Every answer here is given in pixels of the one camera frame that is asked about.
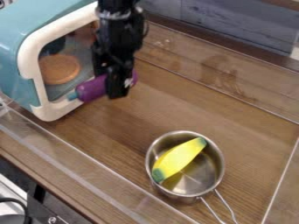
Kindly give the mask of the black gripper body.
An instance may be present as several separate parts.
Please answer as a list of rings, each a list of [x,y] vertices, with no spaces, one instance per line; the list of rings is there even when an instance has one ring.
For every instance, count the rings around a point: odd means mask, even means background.
[[[92,64],[96,76],[104,74],[109,67],[132,69],[135,52],[143,46],[146,17],[134,11],[124,20],[100,20],[96,40],[92,44]]]

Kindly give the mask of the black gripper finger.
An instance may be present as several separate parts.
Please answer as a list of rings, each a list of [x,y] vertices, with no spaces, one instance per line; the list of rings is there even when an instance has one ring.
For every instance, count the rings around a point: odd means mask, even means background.
[[[125,97],[134,82],[134,62],[115,64],[107,69],[107,96],[109,99]]]

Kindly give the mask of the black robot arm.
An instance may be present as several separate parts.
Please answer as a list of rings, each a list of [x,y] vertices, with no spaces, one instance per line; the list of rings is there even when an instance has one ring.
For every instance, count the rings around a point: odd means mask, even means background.
[[[146,17],[139,0],[97,0],[99,28],[92,44],[96,76],[107,75],[109,99],[125,97],[134,78],[135,53],[143,46]]]

